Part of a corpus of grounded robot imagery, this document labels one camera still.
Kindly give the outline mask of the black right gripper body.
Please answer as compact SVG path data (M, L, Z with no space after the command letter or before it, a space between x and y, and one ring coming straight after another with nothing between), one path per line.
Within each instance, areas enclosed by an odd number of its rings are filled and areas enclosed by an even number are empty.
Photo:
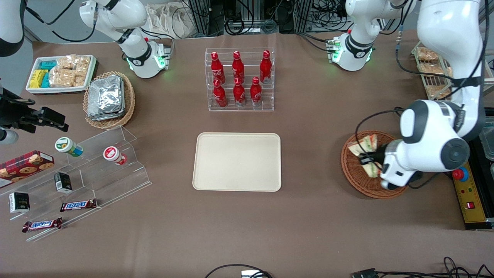
M29 106L34 105L36 103L35 100L23 99L5 88L1 88L0 97L0 126L6 129L24 130L34 134L36 126L30 123L23 123L23 118L32 116L35 110Z

